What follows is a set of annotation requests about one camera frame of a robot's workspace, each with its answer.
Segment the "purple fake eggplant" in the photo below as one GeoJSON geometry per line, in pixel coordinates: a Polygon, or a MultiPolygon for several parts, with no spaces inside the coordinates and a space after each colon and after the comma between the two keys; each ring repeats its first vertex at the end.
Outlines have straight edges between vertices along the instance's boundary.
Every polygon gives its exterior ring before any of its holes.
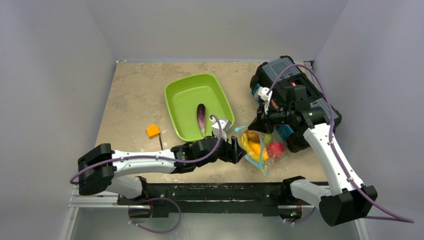
{"type": "Polygon", "coordinates": [[[201,132],[201,135],[204,137],[206,135],[206,123],[205,123],[206,107],[203,103],[200,103],[197,106],[196,117],[197,117],[197,123],[198,123],[199,130],[201,132]]]}

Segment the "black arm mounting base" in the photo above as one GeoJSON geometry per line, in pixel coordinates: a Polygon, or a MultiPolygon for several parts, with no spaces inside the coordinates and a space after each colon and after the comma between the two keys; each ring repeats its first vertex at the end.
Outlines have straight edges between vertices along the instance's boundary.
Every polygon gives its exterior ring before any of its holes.
{"type": "Polygon", "coordinates": [[[134,199],[123,195],[119,206],[139,208],[137,218],[166,218],[170,213],[260,214],[264,217],[302,216],[299,200],[288,194],[283,182],[149,183],[147,192],[134,199]]]}

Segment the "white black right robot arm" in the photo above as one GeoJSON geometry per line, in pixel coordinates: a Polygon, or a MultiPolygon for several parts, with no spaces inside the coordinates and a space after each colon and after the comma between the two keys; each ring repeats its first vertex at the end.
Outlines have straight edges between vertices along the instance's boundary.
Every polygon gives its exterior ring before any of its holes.
{"type": "Polygon", "coordinates": [[[378,193],[374,186],[364,185],[342,151],[334,153],[339,145],[332,136],[333,110],[325,111],[322,104],[309,102],[303,85],[289,86],[284,91],[289,103],[279,109],[272,107],[269,88],[259,87],[255,91],[259,107],[248,129],[271,134],[277,125],[288,124],[301,131],[320,161],[329,188],[311,183],[302,176],[288,178],[282,182],[282,200],[292,204],[299,199],[311,204],[329,226],[365,218],[378,193]]]}

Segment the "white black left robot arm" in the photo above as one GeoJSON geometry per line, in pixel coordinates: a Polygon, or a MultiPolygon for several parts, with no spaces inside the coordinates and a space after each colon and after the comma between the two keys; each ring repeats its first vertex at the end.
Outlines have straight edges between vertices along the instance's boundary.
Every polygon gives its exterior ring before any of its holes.
{"type": "Polygon", "coordinates": [[[156,152],[124,152],[102,143],[77,160],[78,172],[69,182],[78,185],[82,196],[108,191],[142,205],[149,199],[146,183],[130,175],[185,174],[217,160],[237,164],[246,153],[234,136],[206,136],[156,152]]]}

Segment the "clear zip top bag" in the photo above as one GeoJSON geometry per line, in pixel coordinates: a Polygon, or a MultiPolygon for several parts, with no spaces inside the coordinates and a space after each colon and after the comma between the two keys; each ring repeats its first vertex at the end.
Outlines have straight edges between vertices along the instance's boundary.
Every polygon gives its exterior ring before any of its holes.
{"type": "Polygon", "coordinates": [[[276,161],[282,159],[286,153],[285,146],[274,140],[272,134],[248,130],[247,126],[235,128],[238,141],[246,154],[243,159],[267,175],[276,161]]]}

